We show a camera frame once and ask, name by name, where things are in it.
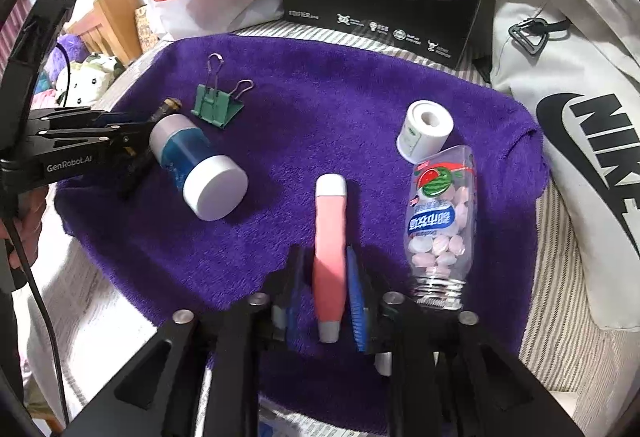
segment nike logo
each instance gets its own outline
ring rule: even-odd
[[[640,182],[620,184],[628,175],[640,178],[640,146],[622,148],[628,144],[640,143],[631,121],[624,112],[614,114],[622,108],[615,94],[597,96],[574,105],[570,109],[576,119],[587,116],[580,122],[580,128],[587,137],[596,159],[602,168],[611,168],[604,182],[588,157],[564,128],[562,113],[566,104],[581,94],[559,93],[543,98],[536,107],[536,117],[542,131],[556,149],[582,174],[591,187],[609,207],[620,227],[626,233],[638,256],[638,245],[625,218],[625,200],[633,199],[640,205]]]

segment watermelon logo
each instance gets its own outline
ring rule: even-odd
[[[422,193],[427,197],[437,197],[449,188],[452,182],[451,172],[444,166],[436,166],[418,177],[416,188],[422,188]]]

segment white and blue container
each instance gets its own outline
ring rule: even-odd
[[[203,221],[221,219],[240,204],[249,185],[246,173],[233,159],[220,155],[189,118],[172,114],[160,120],[149,146]]]

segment green binder clip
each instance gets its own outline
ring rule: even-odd
[[[218,68],[214,74],[213,87],[209,87],[211,77],[211,58],[218,58]],[[201,120],[210,123],[218,128],[225,128],[226,125],[242,110],[244,103],[240,97],[248,90],[254,88],[253,80],[240,80],[231,92],[226,93],[218,88],[218,74],[225,61],[217,52],[207,58],[207,83],[198,85],[196,91],[196,103],[191,113]],[[249,86],[241,89],[243,83]]]

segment black plastic buckle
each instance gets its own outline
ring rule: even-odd
[[[545,48],[550,32],[567,31],[570,27],[571,21],[568,18],[552,24],[548,23],[544,18],[528,18],[515,26],[511,26],[509,34],[529,55],[537,56]],[[534,36],[539,36],[540,42],[533,43],[528,36],[524,36],[522,33],[524,29]]]
[[[546,30],[536,31],[533,34],[540,35],[540,42],[533,43],[529,37],[524,36],[522,31],[529,29],[531,26],[547,26],[548,23],[544,18],[528,18],[516,24],[515,26],[511,26],[509,28],[509,35],[516,41],[518,44],[529,54],[530,56],[537,56],[542,52],[542,49],[545,48],[546,42],[549,40],[549,33]]]

